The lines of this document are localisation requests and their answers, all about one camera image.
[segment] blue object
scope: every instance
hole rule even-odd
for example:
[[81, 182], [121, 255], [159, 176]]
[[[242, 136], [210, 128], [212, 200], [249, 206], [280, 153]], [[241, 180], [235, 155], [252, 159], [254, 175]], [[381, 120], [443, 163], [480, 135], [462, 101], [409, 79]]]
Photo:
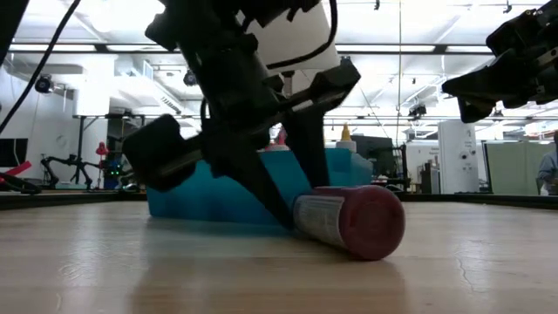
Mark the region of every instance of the blue object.
[[[347, 149], [332, 148], [326, 149], [326, 157], [332, 186], [370, 184], [372, 164], [360, 155]], [[292, 204], [298, 195], [311, 191], [292, 152], [265, 152], [260, 158], [287, 204]], [[278, 224], [246, 188], [228, 177], [215, 179], [205, 161], [199, 161], [195, 173], [177, 188], [165, 193], [149, 188], [147, 200], [149, 212], [154, 217]]]

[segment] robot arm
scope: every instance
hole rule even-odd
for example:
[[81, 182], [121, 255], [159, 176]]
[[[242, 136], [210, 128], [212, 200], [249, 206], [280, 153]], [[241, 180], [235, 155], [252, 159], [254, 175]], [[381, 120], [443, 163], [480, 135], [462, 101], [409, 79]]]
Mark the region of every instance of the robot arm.
[[54, 171], [52, 171], [51, 168], [51, 162], [56, 161], [58, 163], [61, 163], [63, 165], [66, 165], [68, 167], [71, 166], [75, 166], [76, 169], [76, 173], [77, 171], [81, 171], [81, 173], [84, 175], [85, 177], [85, 185], [87, 186], [87, 189], [91, 188], [91, 184], [93, 183], [93, 180], [91, 180], [91, 177], [89, 177], [89, 174], [87, 174], [87, 172], [85, 171], [85, 165], [88, 165], [90, 163], [88, 162], [83, 162], [81, 159], [78, 159], [76, 155], [71, 154], [70, 157], [68, 157], [68, 159], [60, 159], [57, 157], [46, 157], [44, 159], [41, 160], [41, 165], [43, 165], [44, 169], [46, 170], [46, 172], [49, 174], [49, 188], [55, 188], [57, 183], [60, 182], [60, 178], [58, 178], [55, 174]]
[[461, 119], [490, 115], [498, 101], [518, 108], [558, 99], [558, 0], [526, 10], [487, 38], [496, 59], [487, 67], [450, 79], [442, 90], [457, 96]]
[[[350, 62], [343, 63], [318, 73], [309, 89], [286, 98], [282, 94], [282, 79], [269, 77], [268, 69], [257, 56], [258, 41], [246, 29], [251, 21], [265, 26], [286, 10], [292, 20], [299, 10], [308, 11], [319, 0], [161, 2], [166, 9], [155, 18], [146, 35], [169, 51], [179, 48], [195, 74], [205, 95], [201, 106], [202, 131], [183, 140], [180, 125], [169, 115], [143, 127], [125, 139], [122, 148], [134, 173], [148, 187], [166, 191], [192, 175], [195, 162], [204, 159], [214, 176], [226, 175], [238, 181], [285, 228], [292, 229], [289, 206], [256, 150], [268, 145], [269, 128], [282, 123], [289, 134], [288, 145], [310, 185], [329, 185], [323, 116], [341, 104], [360, 75]], [[242, 24], [236, 20], [239, 11], [247, 17]], [[334, 25], [337, 14], [332, 17], [329, 44], [335, 37]], [[302, 62], [319, 54], [319, 49], [316, 51], [269, 67]]]

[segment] ceiling light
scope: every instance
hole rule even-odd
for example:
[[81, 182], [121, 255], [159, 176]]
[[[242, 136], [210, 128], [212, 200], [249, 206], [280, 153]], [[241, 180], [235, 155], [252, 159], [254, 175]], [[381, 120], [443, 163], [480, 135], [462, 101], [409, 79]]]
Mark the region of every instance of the ceiling light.
[[157, 0], [98, 2], [98, 5], [92, 6], [88, 15], [93, 27], [100, 32], [144, 30], [155, 15], [165, 9]]
[[401, 47], [402, 52], [430, 52], [434, 51], [433, 45], [383, 45], [383, 44], [336, 44], [338, 52], [359, 51], [359, 52], [399, 52]]
[[[46, 51], [48, 47], [47, 44], [12, 44], [10, 51]], [[57, 44], [53, 51], [95, 51], [95, 46], [92, 44]]]
[[486, 46], [448, 46], [447, 52], [492, 52], [490, 48]]
[[159, 45], [155, 44], [108, 44], [106, 49], [109, 51], [157, 51], [157, 52], [167, 52], [167, 50]]

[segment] black equipment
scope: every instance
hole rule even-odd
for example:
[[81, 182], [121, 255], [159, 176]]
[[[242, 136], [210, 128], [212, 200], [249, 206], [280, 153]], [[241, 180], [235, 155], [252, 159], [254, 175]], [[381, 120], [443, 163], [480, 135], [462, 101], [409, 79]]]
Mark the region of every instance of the black equipment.
[[114, 165], [111, 162], [107, 162], [107, 160], [103, 160], [103, 164], [103, 167], [100, 169], [103, 170], [105, 179], [118, 179], [123, 175], [130, 174], [130, 172], [122, 170], [122, 165], [120, 164]]
[[42, 189], [13, 175], [0, 172], [0, 191], [17, 191], [21, 194], [37, 195], [41, 193]]
[[496, 57], [489, 66], [442, 85], [458, 97], [463, 122], [488, 117], [498, 101], [518, 108], [558, 99], [558, 0], [505, 22], [487, 46]]
[[420, 119], [420, 117], [426, 115], [426, 106], [419, 104], [417, 106], [412, 106], [409, 108], [409, 117], [413, 117], [413, 121]]
[[0, 167], [17, 167], [27, 160], [29, 139], [0, 139]]
[[432, 167], [430, 162], [426, 162], [420, 171], [420, 193], [440, 194], [439, 169]]
[[192, 72], [192, 70], [186, 71], [186, 75], [184, 76], [184, 84], [186, 86], [198, 85], [198, 80], [195, 78], [195, 74]]
[[54, 91], [54, 82], [52, 82], [52, 75], [41, 74], [35, 83], [35, 91], [42, 94], [50, 94]]
[[[167, 191], [192, 175], [196, 161], [204, 159], [214, 176], [226, 175], [238, 181], [285, 228], [292, 229], [289, 205], [256, 150], [268, 145], [269, 129], [282, 123], [289, 134], [287, 144], [311, 186], [330, 185], [323, 116], [343, 102], [360, 75], [345, 61], [318, 73], [307, 90], [286, 98], [281, 78], [269, 77], [256, 53], [258, 41], [246, 29], [254, 20], [264, 27], [286, 10], [287, 19], [292, 21], [299, 10], [307, 12], [319, 0], [161, 2], [166, 9], [148, 27], [146, 36], [169, 51], [180, 48], [206, 97], [201, 103], [202, 131], [183, 140], [179, 123], [164, 115], [128, 136], [122, 150], [134, 173], [147, 186]], [[303, 62], [327, 49], [337, 29], [336, 1], [331, 0], [330, 5], [332, 32], [328, 42], [306, 56], [267, 65], [269, 69]], [[239, 11], [246, 17], [242, 24], [236, 20]]]
[[87, 189], [91, 189], [91, 184], [93, 183], [93, 180], [91, 180], [91, 177], [85, 171], [85, 166], [100, 168], [99, 164], [82, 161], [81, 158], [78, 158], [78, 156], [76, 156], [75, 154], [70, 154], [70, 157], [68, 157], [68, 159], [65, 160], [57, 157], [52, 157], [52, 156], [43, 158], [41, 160], [41, 165], [43, 165], [44, 169], [46, 170], [46, 172], [49, 174], [50, 177], [47, 184], [48, 188], [56, 188], [57, 183], [60, 182], [60, 179], [54, 174], [54, 171], [52, 171], [51, 162], [53, 161], [59, 162], [63, 165], [70, 166], [70, 167], [75, 166], [77, 168], [76, 174], [78, 172], [81, 172], [84, 175], [85, 185], [87, 186]]
[[374, 159], [375, 175], [385, 175], [394, 178], [397, 173], [397, 163], [393, 155], [393, 141], [390, 138], [351, 135], [351, 140], [357, 143], [357, 154], [365, 159]]
[[29, 0], [8, 1], [2, 3], [0, 18], [2, 28], [0, 28], [0, 65], [2, 65], [11, 42], [16, 35], [17, 27], [24, 17], [25, 9]]

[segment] red can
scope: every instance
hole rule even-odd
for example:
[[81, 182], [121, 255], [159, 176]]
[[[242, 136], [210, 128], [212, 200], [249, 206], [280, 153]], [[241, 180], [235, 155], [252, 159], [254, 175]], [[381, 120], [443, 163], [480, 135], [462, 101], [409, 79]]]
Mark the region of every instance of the red can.
[[405, 232], [405, 211], [386, 188], [315, 188], [295, 200], [295, 225], [303, 233], [365, 260], [390, 255]]

